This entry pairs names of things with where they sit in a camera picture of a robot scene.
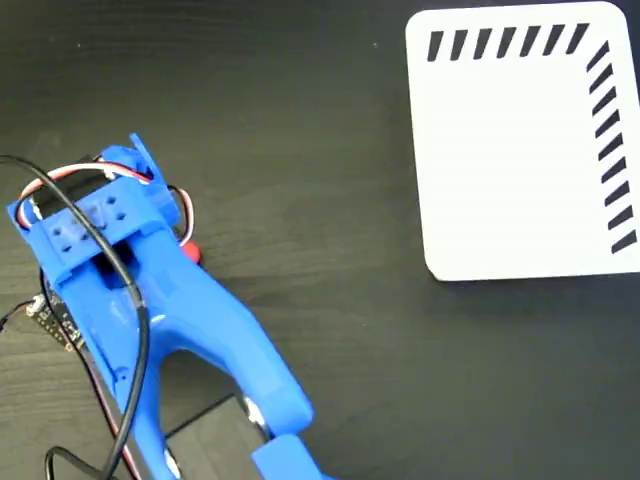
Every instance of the dark wooden table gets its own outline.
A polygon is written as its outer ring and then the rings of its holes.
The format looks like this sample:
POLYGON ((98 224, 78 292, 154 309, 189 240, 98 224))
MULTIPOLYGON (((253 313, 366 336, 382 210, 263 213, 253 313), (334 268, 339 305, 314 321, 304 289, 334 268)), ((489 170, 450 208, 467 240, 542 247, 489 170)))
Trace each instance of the dark wooden table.
MULTIPOLYGON (((480 4, 4 0, 1 150, 51 167, 139 132, 313 400, 327 473, 636 479, 637 277, 442 285, 422 260, 404 26, 480 4)), ((8 203, 25 177, 2 180, 8 203)), ((4 309, 36 266, 6 220, 0 249, 4 309)), ((184 355, 163 383, 167 427, 216 395, 184 355)), ((7 479, 42 478, 54 443, 109 446, 75 357, 26 319, 0 337, 0 432, 7 479)))

